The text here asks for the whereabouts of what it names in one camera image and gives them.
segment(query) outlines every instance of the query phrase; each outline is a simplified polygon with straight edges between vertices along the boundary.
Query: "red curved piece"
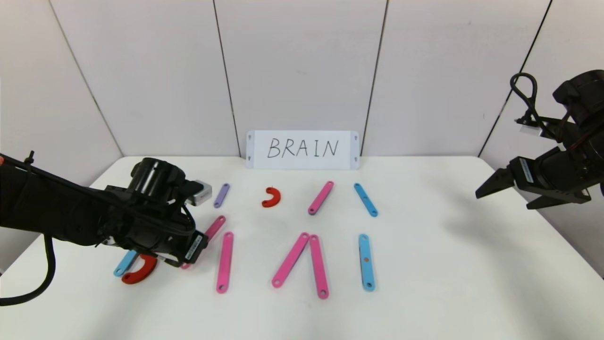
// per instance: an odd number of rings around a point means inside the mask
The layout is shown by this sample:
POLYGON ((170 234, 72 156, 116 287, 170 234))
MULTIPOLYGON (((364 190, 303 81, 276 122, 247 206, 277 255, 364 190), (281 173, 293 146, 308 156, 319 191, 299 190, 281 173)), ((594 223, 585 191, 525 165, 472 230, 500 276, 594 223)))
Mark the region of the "red curved piece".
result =
POLYGON ((266 193, 271 194, 272 198, 270 200, 262 201, 262 206, 265 208, 276 206, 281 200, 281 192, 275 188, 266 188, 266 193))
POLYGON ((157 265, 157 258, 149 255, 141 255, 140 258, 145 260, 143 267, 134 273, 125 273, 124 276, 121 277, 121 282, 124 282, 125 284, 139 283, 153 272, 153 269, 155 269, 155 266, 157 265))

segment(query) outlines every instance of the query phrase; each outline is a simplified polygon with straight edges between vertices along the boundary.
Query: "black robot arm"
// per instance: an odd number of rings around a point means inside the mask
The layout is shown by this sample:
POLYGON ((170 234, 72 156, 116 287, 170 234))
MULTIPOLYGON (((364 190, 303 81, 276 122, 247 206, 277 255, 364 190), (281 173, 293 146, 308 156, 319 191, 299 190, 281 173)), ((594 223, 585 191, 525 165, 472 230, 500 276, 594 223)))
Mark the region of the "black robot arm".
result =
POLYGON ((48 275, 29 295, 0 299, 0 306, 26 302, 54 275, 52 238, 82 246, 107 244, 162 258, 179 267, 195 263, 208 237, 195 229, 185 202, 199 205, 211 186, 189 181, 178 167, 144 158, 128 188, 79 186, 35 168, 33 151, 24 162, 0 154, 0 226, 45 236, 48 275))
POLYGON ((528 106, 524 116, 516 122, 539 128, 542 137, 557 141, 559 146, 534 160, 514 158, 476 190, 476 197, 494 194, 516 184, 520 190, 541 195, 527 204, 529 209, 590 201, 587 188, 604 182, 604 71, 582 73, 554 91, 554 100, 567 109, 562 119, 537 114, 537 83, 530 74, 514 75, 510 85, 528 106), (531 97, 516 87, 520 77, 531 80, 531 97))

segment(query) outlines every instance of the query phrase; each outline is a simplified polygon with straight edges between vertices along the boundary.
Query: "label sticker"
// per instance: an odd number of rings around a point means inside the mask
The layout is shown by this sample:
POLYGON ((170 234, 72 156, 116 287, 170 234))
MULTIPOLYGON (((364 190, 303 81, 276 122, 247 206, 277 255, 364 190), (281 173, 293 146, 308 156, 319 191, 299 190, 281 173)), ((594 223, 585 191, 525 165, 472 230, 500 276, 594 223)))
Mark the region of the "label sticker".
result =
POLYGON ((195 250, 197 249, 197 247, 199 246, 199 243, 201 243, 201 240, 203 240, 204 238, 201 237, 201 235, 198 235, 195 238, 195 241, 193 242, 193 245, 191 246, 191 248, 189 248, 189 251, 187 252, 187 254, 185 255, 185 258, 187 260, 190 260, 191 257, 193 256, 193 253, 195 253, 195 250))
POLYGON ((521 158, 520 165, 522 165, 522 171, 524 171, 524 177, 526 177, 527 182, 534 183, 533 176, 530 174, 529 165, 527 164, 526 159, 521 158))

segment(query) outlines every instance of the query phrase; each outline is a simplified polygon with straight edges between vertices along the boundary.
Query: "wall panel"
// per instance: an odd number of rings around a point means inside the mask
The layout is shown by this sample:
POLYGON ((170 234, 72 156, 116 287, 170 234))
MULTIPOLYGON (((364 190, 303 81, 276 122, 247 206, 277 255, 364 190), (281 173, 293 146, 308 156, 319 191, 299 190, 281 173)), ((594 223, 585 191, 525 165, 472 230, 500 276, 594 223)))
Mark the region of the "wall panel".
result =
POLYGON ((216 0, 240 147, 255 129, 365 129, 385 0, 216 0))
POLYGON ((51 0, 125 155, 238 155, 212 0, 51 0))
POLYGON ((547 4, 390 1, 363 155, 478 155, 547 4))

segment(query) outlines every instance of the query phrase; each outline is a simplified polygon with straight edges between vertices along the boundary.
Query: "black cable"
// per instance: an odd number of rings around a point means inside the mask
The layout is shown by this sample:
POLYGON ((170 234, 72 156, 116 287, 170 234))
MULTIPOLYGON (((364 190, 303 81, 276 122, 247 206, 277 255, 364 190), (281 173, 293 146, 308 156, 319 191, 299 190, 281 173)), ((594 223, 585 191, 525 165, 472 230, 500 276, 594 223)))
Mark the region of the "black cable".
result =
POLYGON ((547 128, 547 126, 541 120, 541 117, 539 117, 539 114, 537 114, 537 109, 535 108, 535 99, 537 97, 537 80, 535 79, 535 77, 533 77, 531 74, 528 74, 528 73, 523 73, 523 72, 516 73, 512 76, 512 78, 510 78, 510 87, 512 88, 512 91, 518 97, 520 97, 520 99, 522 99, 522 101, 527 105, 527 107, 528 107, 527 114, 533 116, 533 118, 535 119, 535 122, 539 125, 539 127, 541 128, 541 130, 543 130, 544 133, 546 133, 548 136, 550 136, 550 138, 552 138, 553 140, 555 140, 559 143, 560 141, 558 141, 558 139, 556 138, 556 135, 550 129, 547 128), (528 78, 530 80, 531 84, 533 85, 533 90, 532 90, 530 98, 527 97, 524 93, 522 93, 522 91, 520 91, 520 89, 516 86, 516 81, 520 77, 528 78))
POLYGON ((187 209, 187 205, 183 204, 182 208, 185 210, 185 214, 187 214, 187 218, 189 219, 189 222, 191 222, 191 225, 193 226, 193 230, 195 230, 195 220, 193 219, 193 216, 191 215, 191 213, 187 209))
POLYGON ((57 261, 54 258, 53 237, 51 235, 44 235, 44 246, 46 248, 48 270, 46 272, 46 278, 44 279, 40 287, 38 287, 33 292, 27 293, 25 295, 15 296, 12 298, 0 298, 0 306, 12 306, 32 300, 38 297, 40 294, 44 293, 48 286, 50 286, 50 283, 53 282, 54 273, 57 269, 57 261))
POLYGON ((562 120, 560 121, 560 125, 558 126, 558 136, 556 138, 556 141, 558 143, 562 142, 562 134, 564 133, 564 125, 566 124, 566 122, 568 121, 568 119, 570 118, 570 115, 572 113, 572 107, 573 107, 573 101, 569 98, 568 99, 568 110, 566 112, 566 114, 564 115, 564 117, 562 117, 562 120))

